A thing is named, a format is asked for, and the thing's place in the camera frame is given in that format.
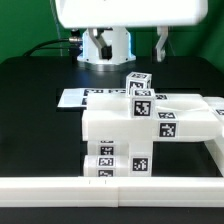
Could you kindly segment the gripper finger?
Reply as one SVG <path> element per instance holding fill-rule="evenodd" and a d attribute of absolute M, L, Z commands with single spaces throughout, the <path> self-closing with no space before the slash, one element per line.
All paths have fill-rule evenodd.
<path fill-rule="evenodd" d="M 110 60 L 112 58 L 112 46 L 108 45 L 102 36 L 102 34 L 104 33 L 104 29 L 89 28 L 88 32 L 90 39 L 98 49 L 99 58 Z"/>
<path fill-rule="evenodd" d="M 168 38 L 168 27 L 162 26 L 157 28 L 159 39 L 155 46 L 155 58 L 157 62 L 162 62 L 166 56 L 165 43 Z"/>

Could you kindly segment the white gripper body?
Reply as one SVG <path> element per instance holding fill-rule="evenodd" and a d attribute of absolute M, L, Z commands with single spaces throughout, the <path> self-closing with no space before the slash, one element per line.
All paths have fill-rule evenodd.
<path fill-rule="evenodd" d="M 188 26 L 202 21 L 208 0 L 55 0 L 64 28 Z"/>

